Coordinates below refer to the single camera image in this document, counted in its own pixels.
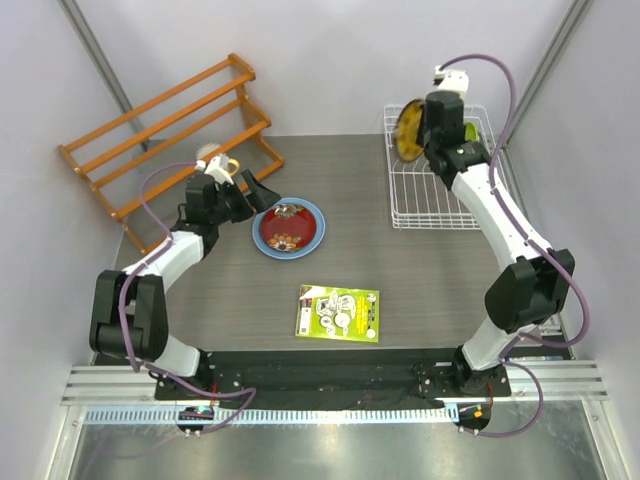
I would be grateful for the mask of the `brown yellow-rimmed plate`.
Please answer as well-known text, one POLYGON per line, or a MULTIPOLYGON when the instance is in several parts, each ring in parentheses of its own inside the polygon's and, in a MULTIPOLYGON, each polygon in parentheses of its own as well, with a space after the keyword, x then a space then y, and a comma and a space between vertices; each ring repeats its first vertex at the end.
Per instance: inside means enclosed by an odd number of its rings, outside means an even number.
POLYGON ((404 106, 397 117, 393 133, 395 151, 399 159, 405 163, 416 161, 423 155, 421 125, 424 113, 424 101, 411 100, 404 106))

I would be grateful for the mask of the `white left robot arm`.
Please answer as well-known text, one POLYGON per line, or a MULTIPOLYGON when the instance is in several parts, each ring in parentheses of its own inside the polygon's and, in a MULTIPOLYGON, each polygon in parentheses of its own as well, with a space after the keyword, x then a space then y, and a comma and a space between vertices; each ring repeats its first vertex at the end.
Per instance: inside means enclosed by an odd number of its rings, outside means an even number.
POLYGON ((186 183, 179 217, 157 248, 124 270, 105 270, 94 291, 89 345, 102 355, 148 365, 171 376, 190 398, 205 397, 213 375, 202 350, 169 333, 166 293, 219 239, 219 227, 263 213, 281 199, 248 170, 242 192, 233 181, 196 173, 186 183))

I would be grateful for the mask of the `light blue plate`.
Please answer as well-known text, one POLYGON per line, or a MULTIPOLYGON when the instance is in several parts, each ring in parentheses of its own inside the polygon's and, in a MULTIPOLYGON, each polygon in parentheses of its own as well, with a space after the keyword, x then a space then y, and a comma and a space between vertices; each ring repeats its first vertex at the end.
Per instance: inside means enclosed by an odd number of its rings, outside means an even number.
POLYGON ((312 211, 312 213, 315 215, 316 220, 318 221, 318 230, 316 232, 314 239, 311 241, 311 243, 307 247, 293 253, 283 253, 283 252, 275 252, 275 251, 269 250, 266 244, 259 238, 259 234, 258 234, 259 222, 267 211, 260 213, 256 216, 252 225, 252 239, 255 246, 258 248, 258 250, 270 258, 277 259, 277 260, 295 260, 312 253, 321 244, 326 232, 326 222, 319 208, 316 207, 313 203, 311 203, 308 200, 297 198, 297 197, 284 197, 281 199, 281 201, 278 204, 284 203, 284 202, 299 202, 304 206, 308 207, 312 211))

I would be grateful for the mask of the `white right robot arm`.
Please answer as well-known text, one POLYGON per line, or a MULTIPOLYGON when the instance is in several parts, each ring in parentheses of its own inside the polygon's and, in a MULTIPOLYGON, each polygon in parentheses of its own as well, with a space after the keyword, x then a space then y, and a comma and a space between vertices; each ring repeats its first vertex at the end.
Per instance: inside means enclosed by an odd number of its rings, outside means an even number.
POLYGON ((472 213, 501 270, 484 296, 485 320, 453 357, 455 389, 480 395, 515 342, 564 307, 575 259, 535 231, 496 176, 487 149, 466 140, 459 94, 426 96, 420 135, 431 171, 472 213))

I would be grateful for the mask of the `red patterned plate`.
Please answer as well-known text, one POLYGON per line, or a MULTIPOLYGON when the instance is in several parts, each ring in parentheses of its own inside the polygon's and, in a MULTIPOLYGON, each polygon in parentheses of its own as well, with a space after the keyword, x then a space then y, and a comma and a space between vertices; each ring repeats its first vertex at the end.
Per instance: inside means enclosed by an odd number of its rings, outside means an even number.
POLYGON ((259 238, 275 252, 293 253, 307 247, 318 230, 312 211, 299 202, 284 202, 269 209, 259 222, 259 238))

